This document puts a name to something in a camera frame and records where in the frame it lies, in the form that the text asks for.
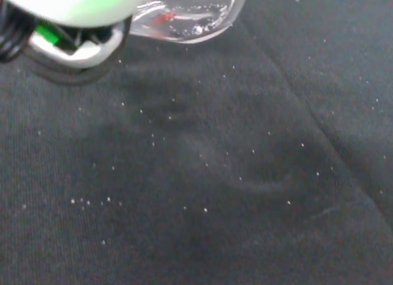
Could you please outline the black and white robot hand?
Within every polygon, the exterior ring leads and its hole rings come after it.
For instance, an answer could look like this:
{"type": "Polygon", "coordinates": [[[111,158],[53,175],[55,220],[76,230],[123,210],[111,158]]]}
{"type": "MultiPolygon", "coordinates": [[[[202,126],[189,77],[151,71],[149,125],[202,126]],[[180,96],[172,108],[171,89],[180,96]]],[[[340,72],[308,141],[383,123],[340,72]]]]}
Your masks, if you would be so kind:
{"type": "Polygon", "coordinates": [[[105,62],[147,0],[1,0],[1,62],[31,47],[74,69],[105,62]]]}

